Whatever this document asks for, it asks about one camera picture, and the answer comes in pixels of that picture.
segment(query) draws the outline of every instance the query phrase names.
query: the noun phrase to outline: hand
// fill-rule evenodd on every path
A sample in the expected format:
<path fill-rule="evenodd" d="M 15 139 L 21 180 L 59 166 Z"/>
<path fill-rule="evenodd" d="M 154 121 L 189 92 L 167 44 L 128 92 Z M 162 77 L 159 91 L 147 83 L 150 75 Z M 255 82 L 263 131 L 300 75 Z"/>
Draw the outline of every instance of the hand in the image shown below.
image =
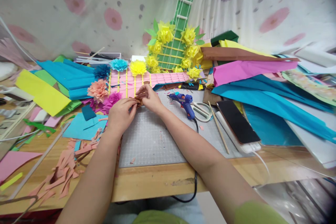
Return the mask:
<path fill-rule="evenodd" d="M 149 110 L 153 111 L 155 114 L 159 114 L 161 111 L 165 110 L 165 106 L 162 104 L 157 93 L 152 89 L 149 84 L 145 84 L 139 88 L 136 92 L 138 99 L 142 99 L 143 104 Z"/>
<path fill-rule="evenodd" d="M 130 126 L 137 110 L 137 102 L 134 98 L 121 99 L 113 105 L 108 115 L 108 128 L 113 129 L 114 134 L 121 135 Z"/>

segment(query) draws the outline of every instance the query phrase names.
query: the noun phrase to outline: cutting mat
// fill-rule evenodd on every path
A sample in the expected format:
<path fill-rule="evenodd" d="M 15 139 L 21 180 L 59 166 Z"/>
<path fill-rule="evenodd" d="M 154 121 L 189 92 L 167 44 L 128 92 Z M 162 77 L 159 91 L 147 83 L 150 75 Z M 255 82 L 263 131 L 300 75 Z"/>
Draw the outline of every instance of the cutting mat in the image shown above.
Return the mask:
<path fill-rule="evenodd" d="M 203 100 L 203 91 L 192 91 L 193 93 L 191 93 L 190 90 L 187 91 L 183 89 L 179 89 L 178 91 L 183 94 L 192 95 L 194 102 L 202 102 Z M 196 130 L 195 122 L 187 119 L 186 112 L 181 108 L 180 104 L 177 101 L 171 103 L 171 99 L 167 97 L 169 92 L 172 93 L 171 90 L 159 90 L 157 92 L 163 105 L 172 111 L 185 124 Z M 206 123 L 200 121 L 197 121 L 197 123 L 198 126 L 203 126 L 204 128 L 204 130 L 199 128 L 200 135 L 211 143 L 224 157 L 240 158 L 253 156 L 253 154 L 242 155 L 239 153 L 220 125 L 230 150 L 230 154 L 227 154 L 213 119 Z M 186 162 L 186 159 L 178 149 L 162 120 L 146 107 L 142 106 L 139 108 L 132 124 L 122 138 L 119 167 L 163 165 L 184 162 Z"/>

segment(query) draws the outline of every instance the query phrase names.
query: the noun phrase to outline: scissors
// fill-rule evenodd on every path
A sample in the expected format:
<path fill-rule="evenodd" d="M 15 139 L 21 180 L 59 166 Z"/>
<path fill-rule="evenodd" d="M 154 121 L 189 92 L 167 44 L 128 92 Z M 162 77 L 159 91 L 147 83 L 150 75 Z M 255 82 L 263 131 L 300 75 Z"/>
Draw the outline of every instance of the scissors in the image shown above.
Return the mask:
<path fill-rule="evenodd" d="M 212 112 L 211 112 L 211 108 L 209 107 L 208 104 L 206 103 L 202 103 L 202 102 L 192 102 L 191 104 L 191 108 L 192 110 L 194 110 L 195 112 L 197 112 L 197 114 L 195 113 L 195 118 L 201 122 L 207 122 L 211 119 L 212 117 Z M 203 108 L 201 108 L 200 106 L 204 106 L 208 109 L 208 111 L 204 110 Z"/>

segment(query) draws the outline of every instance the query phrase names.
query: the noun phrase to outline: blue glue gun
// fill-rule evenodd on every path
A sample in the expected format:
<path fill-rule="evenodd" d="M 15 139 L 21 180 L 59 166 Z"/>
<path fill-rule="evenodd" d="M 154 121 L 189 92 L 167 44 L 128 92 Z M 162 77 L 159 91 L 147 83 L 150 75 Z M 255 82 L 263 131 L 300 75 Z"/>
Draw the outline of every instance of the blue glue gun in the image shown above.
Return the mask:
<path fill-rule="evenodd" d="M 195 113 L 193 109 L 191 108 L 191 103 L 193 102 L 193 97 L 189 94 L 184 95 L 184 94 L 169 94 L 167 95 L 170 99 L 178 101 L 181 104 L 181 108 L 184 108 L 184 110 L 187 113 L 187 118 L 189 120 L 193 120 L 195 118 Z"/>

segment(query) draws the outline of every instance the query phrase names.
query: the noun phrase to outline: yellow paper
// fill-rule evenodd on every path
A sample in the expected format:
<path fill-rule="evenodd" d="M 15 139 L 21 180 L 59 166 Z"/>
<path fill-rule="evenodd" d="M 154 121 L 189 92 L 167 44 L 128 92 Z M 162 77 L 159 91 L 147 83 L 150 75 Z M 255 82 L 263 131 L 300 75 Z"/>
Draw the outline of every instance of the yellow paper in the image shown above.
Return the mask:
<path fill-rule="evenodd" d="M 34 96 L 34 102 L 51 116 L 57 115 L 71 102 L 68 97 L 26 69 L 21 71 L 15 84 Z"/>
<path fill-rule="evenodd" d="M 16 175 L 14 178 L 8 180 L 6 183 L 4 183 L 2 186 L 0 186 L 0 191 L 4 191 L 7 189 L 7 187 L 11 186 L 12 184 L 14 184 L 16 181 L 18 181 L 19 178 L 21 178 L 23 175 L 23 173 L 19 173 L 18 175 Z"/>
<path fill-rule="evenodd" d="M 211 47 L 211 43 L 203 44 L 200 47 Z M 200 63 L 201 64 L 201 68 L 203 70 L 209 69 L 209 68 L 212 67 L 212 61 L 211 60 L 205 60 L 205 59 L 203 59 L 203 56 L 202 56 L 202 58 L 200 60 L 198 60 L 198 55 L 199 55 L 199 53 L 197 53 L 196 56 L 193 58 L 191 67 L 194 67 L 196 64 L 197 64 L 197 67 L 198 67 L 199 62 L 201 62 Z"/>
<path fill-rule="evenodd" d="M 236 105 L 237 109 L 240 111 L 241 114 L 244 114 L 244 108 L 241 102 L 233 100 L 233 103 Z"/>
<path fill-rule="evenodd" d="M 219 41 L 221 47 L 231 47 L 231 48 L 240 48 L 245 51 L 250 51 L 251 53 L 259 54 L 259 55 L 264 55 L 267 57 L 272 57 L 275 58 L 275 56 L 272 56 L 271 54 L 265 54 L 263 52 L 255 51 L 253 49 L 247 48 L 245 46 L 242 46 L 241 44 L 238 44 L 237 42 L 231 41 L 231 40 L 220 40 Z"/>

